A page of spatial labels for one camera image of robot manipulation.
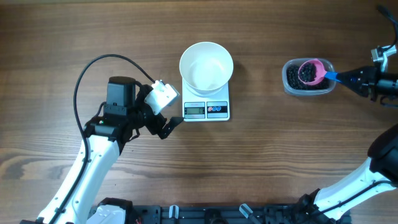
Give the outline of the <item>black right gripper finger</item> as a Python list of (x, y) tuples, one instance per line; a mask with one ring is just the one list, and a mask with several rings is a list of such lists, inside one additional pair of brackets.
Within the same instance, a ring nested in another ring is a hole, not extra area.
[(350, 80), (351, 78), (369, 79), (375, 76), (376, 72), (376, 67), (364, 66), (347, 72), (338, 73), (336, 78), (338, 80)]
[(359, 96), (362, 97), (368, 97), (369, 96), (369, 79), (364, 78), (364, 77), (342, 77), (338, 76), (337, 80), (356, 93)]

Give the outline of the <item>pink scoop blue handle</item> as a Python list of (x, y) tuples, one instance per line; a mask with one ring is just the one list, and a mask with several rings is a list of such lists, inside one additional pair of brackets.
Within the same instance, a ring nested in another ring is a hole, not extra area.
[(336, 72), (328, 72), (319, 59), (311, 59), (304, 62), (298, 70), (298, 79), (304, 84), (314, 86), (323, 80), (332, 80), (339, 82), (336, 78)]

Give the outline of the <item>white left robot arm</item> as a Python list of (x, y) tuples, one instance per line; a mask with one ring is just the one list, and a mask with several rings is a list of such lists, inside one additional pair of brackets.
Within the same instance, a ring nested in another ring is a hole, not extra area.
[(106, 101), (80, 130), (81, 148), (67, 177), (36, 223), (140, 223), (132, 202), (106, 198), (95, 213), (92, 205), (104, 178), (121, 155), (126, 143), (147, 128), (165, 139), (183, 119), (167, 120), (161, 111), (174, 103), (178, 91), (156, 80), (141, 85), (129, 77), (111, 77)]

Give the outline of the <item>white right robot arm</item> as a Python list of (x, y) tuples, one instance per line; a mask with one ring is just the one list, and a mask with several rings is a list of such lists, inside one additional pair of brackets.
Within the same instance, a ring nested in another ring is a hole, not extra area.
[[(360, 96), (376, 100), (397, 99), (397, 75), (383, 73), (377, 67), (361, 67), (343, 73), (328, 72), (315, 67), (315, 77), (306, 82), (336, 81)], [(320, 189), (313, 199), (314, 212), (307, 220), (328, 218), (339, 220), (345, 212), (361, 202), (397, 188), (397, 125), (382, 133), (368, 149), (368, 158), (339, 182)]]

